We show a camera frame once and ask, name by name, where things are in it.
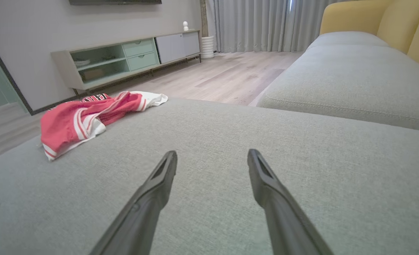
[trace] potted plant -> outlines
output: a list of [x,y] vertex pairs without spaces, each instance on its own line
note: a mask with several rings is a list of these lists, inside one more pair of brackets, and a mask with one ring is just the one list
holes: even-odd
[[202,17],[202,59],[214,58],[214,36],[208,36],[206,0],[200,0],[200,12]]

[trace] white figurine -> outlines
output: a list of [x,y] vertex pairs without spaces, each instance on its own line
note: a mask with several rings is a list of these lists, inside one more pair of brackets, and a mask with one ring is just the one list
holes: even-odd
[[189,27],[187,26],[187,22],[186,21],[183,22],[183,29],[184,29],[184,31],[188,31],[189,30]]

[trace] red and white clothing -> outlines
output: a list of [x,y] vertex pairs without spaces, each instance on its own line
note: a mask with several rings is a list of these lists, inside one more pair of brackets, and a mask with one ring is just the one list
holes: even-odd
[[106,94],[58,105],[41,119],[41,142],[49,160],[86,142],[106,130],[127,112],[143,112],[167,102],[164,94],[124,91],[112,98]]

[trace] green drawer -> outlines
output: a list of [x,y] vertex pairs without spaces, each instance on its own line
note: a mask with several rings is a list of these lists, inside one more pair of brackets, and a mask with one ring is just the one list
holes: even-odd
[[156,59],[156,54],[151,52],[137,57],[128,58],[127,63],[129,64],[129,70],[135,71],[147,66],[158,64]]
[[126,57],[152,52],[154,51],[154,48],[155,45],[151,38],[123,45]]

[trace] yellow sofa armrest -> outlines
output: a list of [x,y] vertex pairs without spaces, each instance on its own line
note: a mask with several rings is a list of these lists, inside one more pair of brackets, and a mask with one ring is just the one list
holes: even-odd
[[392,0],[361,0],[328,5],[321,21],[320,34],[340,31],[378,32],[384,11]]

